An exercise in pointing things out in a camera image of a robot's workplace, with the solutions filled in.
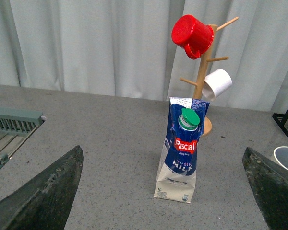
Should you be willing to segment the left gripper dark left finger camera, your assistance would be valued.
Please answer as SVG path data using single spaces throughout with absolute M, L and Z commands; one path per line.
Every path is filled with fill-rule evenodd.
M 37 176 L 0 201 L 0 230 L 65 228 L 83 169 L 75 146 Z

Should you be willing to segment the left gripper dark right finger camera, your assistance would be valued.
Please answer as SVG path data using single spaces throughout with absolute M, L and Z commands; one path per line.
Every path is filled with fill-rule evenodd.
M 269 229 L 288 230 L 288 171 L 250 147 L 242 164 Z

